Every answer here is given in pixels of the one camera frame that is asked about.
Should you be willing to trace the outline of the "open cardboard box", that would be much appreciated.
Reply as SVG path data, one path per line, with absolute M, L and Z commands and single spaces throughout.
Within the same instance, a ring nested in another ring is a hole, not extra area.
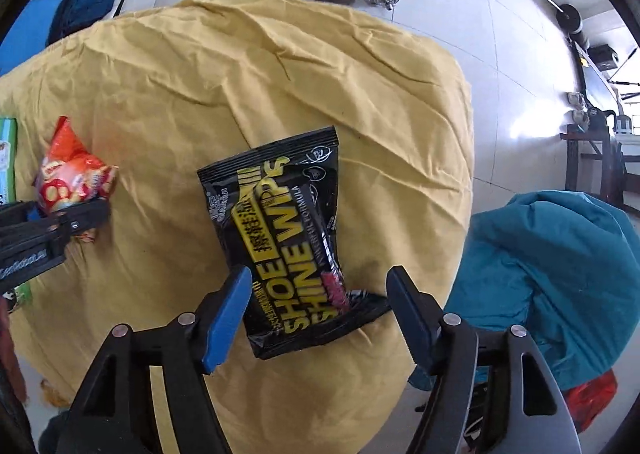
M 8 215 L 9 209 L 16 203 L 15 194 L 15 156 L 17 148 L 17 121 L 14 118 L 2 118 L 0 122 L 0 180 L 1 214 Z M 3 294 L 9 312 L 32 300 L 32 291 L 28 285 L 18 286 Z

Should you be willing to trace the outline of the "orange snack packet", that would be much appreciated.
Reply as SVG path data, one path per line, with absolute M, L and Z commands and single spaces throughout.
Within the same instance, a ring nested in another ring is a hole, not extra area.
M 35 178 L 37 200 L 50 214 L 94 199 L 109 199 L 119 169 L 91 154 L 61 116 Z

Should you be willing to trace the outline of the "dark wooden chair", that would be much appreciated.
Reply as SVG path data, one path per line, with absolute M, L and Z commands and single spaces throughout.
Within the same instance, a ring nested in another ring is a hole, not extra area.
M 626 163 L 622 145 L 610 130 L 584 131 L 579 125 L 567 125 L 560 134 L 566 143 L 566 171 L 564 189 L 578 192 L 579 170 L 585 163 L 597 163 L 600 167 L 599 190 L 593 197 L 623 209 L 626 186 Z

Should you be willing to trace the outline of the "teal blanket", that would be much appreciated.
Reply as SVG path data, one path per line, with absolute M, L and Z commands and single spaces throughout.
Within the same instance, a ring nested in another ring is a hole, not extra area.
M 444 308 L 478 328 L 524 326 L 573 389 L 609 370 L 639 324 L 639 235 L 588 194 L 518 194 L 472 215 Z

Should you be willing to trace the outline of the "dark blue knitted cloth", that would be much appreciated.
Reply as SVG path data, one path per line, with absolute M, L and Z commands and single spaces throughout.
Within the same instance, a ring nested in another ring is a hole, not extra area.
M 90 27 L 103 19 L 114 3 L 115 0 L 62 0 L 53 16 L 47 44 Z

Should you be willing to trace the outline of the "black treadmill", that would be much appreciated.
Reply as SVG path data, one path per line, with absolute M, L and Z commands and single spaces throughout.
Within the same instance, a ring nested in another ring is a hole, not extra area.
M 613 110 L 616 115 L 622 115 L 624 107 L 618 100 L 617 93 L 600 73 L 596 64 L 576 41 L 570 41 L 570 47 L 576 66 L 578 92 L 584 96 L 586 106 L 597 107 L 603 111 Z

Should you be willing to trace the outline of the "blue foam mat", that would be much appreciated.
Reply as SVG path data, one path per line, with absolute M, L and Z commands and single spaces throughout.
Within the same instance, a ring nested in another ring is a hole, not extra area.
M 40 53 L 58 6 L 63 0 L 30 0 L 4 38 L 0 50 L 0 73 L 7 74 Z

